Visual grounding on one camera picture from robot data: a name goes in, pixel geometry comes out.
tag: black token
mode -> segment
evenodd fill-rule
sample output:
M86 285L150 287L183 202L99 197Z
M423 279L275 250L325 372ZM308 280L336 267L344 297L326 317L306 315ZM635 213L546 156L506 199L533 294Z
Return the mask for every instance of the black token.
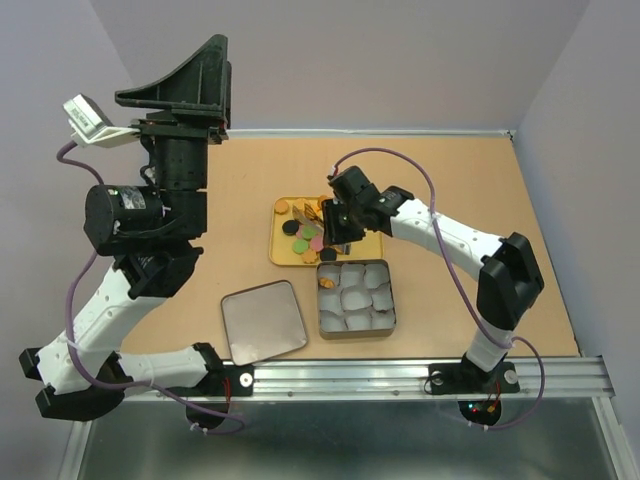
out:
M338 252L333 248L323 248L320 252L320 260L323 262L334 262L338 258Z
M282 231L285 235L295 235L300 228L300 224L295 220L287 220L282 224Z

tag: black base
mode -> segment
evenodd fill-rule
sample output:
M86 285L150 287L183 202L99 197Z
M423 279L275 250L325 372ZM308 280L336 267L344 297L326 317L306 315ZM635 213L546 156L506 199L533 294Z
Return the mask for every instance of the black base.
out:
M231 385L232 397L250 397L253 395L253 382L248 387L244 387L240 384L240 376L243 373L248 373L252 378L255 372L253 365L244 365L238 367L236 365L227 366L224 368L223 376L228 378ZM211 397L223 397L225 395L224 380L222 377L218 377L215 380L207 382L207 384L200 383L193 389L189 388L172 388L171 391L181 396L211 396ZM229 413L229 405L227 403L196 403L200 407L204 407L207 410L214 410L220 413ZM192 408L187 407L185 409L185 416L191 423L197 424L201 428L213 430L219 427L224 418L215 417L213 415L207 415L205 413L198 412Z
M27 348L20 354L25 377L41 381L38 372L39 348ZM112 353L104 362L96 378L107 383L122 383L132 379L124 375L119 357ZM36 405L43 418L88 422L106 415L124 400L124 390L102 390L94 386L77 392L56 395L51 385L36 395Z
M489 395L496 391L496 382L500 384L501 393L518 393L520 384L508 383L504 374L508 370L515 371L511 362L500 362L486 377L479 379L471 376L463 362L438 363L429 366L429 388L432 395L465 395L482 393Z
M502 416L502 402L498 400L463 400L458 402L458 408L464 418L478 425L493 426Z

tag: wooden surface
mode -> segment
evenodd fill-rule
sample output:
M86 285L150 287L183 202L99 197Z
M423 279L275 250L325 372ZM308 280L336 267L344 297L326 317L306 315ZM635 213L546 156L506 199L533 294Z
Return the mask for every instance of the wooden surface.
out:
M436 186L436 208L486 232L526 235L546 288L518 327L543 355L577 355L573 333L540 229L511 146L504 138L237 139L211 147L209 227L196 242L205 248L191 280L175 298L148 315L123 350L164 352L210 342L229 351L220 312L223 296L287 279L305 320L306 347L280 358L459 357L475 325L437 255L407 242L384 239L397 306L397 328L387 338L324 340L318 329L313 268L278 267L269 261L271 208L285 196L330 195L329 167L365 146L393 148L413 157ZM400 159L369 153L351 159L382 190L398 185L428 201L422 177ZM460 272L474 300L476 284ZM530 355L518 346L513 355Z

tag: green token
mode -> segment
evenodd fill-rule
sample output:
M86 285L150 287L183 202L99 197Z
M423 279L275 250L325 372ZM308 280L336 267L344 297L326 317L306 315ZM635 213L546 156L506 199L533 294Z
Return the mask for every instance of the green token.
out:
M295 242L293 242L293 251L298 255L302 255L307 250L309 250L309 242L307 242L306 240L298 238Z
M309 227L302 227L302 238L304 238L305 240L311 240L313 237L315 237L317 235L317 232Z

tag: gray wall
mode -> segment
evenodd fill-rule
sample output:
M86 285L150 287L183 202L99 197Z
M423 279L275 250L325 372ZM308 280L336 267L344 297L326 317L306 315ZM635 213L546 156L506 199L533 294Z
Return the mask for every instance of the gray wall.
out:
M55 478L70 425L40 418L41 387L17 359L62 330L67 285L90 254L81 229L91 179L54 159L70 135L61 104L82 91L126 121L112 96L130 80L85 0L3 2L0 58L0 476ZM120 181L134 178L141 158L128 148L75 157ZM80 305L103 272L91 274Z
M588 0L91 0L134 83L230 38L234 128L514 128Z
M640 458L640 2L592 0L516 136L580 345Z

